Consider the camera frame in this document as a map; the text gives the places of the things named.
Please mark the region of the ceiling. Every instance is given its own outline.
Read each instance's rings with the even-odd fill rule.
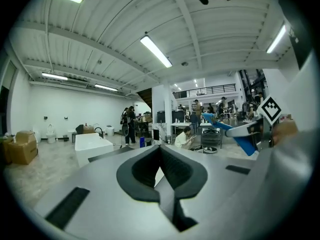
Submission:
[[[136,93],[230,70],[277,68],[288,36],[278,0],[31,0],[9,34],[34,81],[42,72]],[[172,67],[140,42],[148,32]]]

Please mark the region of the standing person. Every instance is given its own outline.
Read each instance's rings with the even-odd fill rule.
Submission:
[[[178,148],[186,149],[188,150],[190,148],[190,145],[194,142],[194,137],[188,138],[191,135],[191,128],[187,126],[183,129],[183,132],[181,132],[174,141],[174,145]]]
[[[214,107],[211,105],[211,103],[209,103],[209,106],[208,106],[208,113],[210,113],[210,114],[214,114],[215,113]]]
[[[136,115],[134,112],[134,107],[130,106],[127,113],[127,120],[128,120],[128,135],[125,137],[125,145],[129,145],[129,140],[131,139],[131,144],[136,143],[136,137],[135,137],[135,120]]]
[[[249,94],[246,97],[247,102],[249,103],[249,106],[247,106],[248,108],[248,118],[249,120],[252,120],[252,118],[254,118],[255,116],[255,112],[257,111],[258,108],[258,104],[257,102],[252,98],[252,95]]]
[[[226,101],[226,97],[222,97],[221,98],[221,102],[218,105],[218,114],[220,116],[221,119],[224,119],[224,109],[225,109],[225,101]]]
[[[264,102],[264,94],[260,91],[258,95],[260,97],[260,104],[261,104],[262,102]]]
[[[198,120],[198,124],[199,124],[199,127],[200,127],[200,124],[201,124],[201,105],[200,105],[200,102],[197,99],[195,99],[194,102],[196,104],[195,114],[196,114],[196,117],[197,117],[197,120]]]

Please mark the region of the white bucket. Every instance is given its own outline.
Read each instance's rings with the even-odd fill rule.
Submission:
[[[105,133],[108,136],[113,136],[113,135],[115,135],[115,128],[107,126],[106,129],[105,129]]]

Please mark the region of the concrete floor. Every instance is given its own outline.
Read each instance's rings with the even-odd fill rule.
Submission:
[[[106,139],[117,144],[114,150],[120,148],[121,136],[107,136]],[[244,151],[230,138],[224,138],[222,149],[214,156],[257,159],[257,156],[248,157]],[[193,146],[200,144],[200,136],[195,138]],[[130,147],[137,149],[140,147],[139,138]],[[30,207],[33,207],[39,199],[55,184],[66,179],[79,169],[75,144],[59,140],[53,144],[42,141],[38,145],[38,155],[29,165],[11,164],[6,166],[4,175],[18,199]]]

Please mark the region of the black cutout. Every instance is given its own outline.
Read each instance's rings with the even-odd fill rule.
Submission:
[[[226,167],[227,170],[239,173],[239,174],[245,174],[248,175],[250,173],[250,169],[249,168],[244,168],[244,167],[240,167],[240,166],[236,166],[236,165],[228,165]]]
[[[85,188],[75,187],[47,216],[46,220],[63,230],[89,194]]]

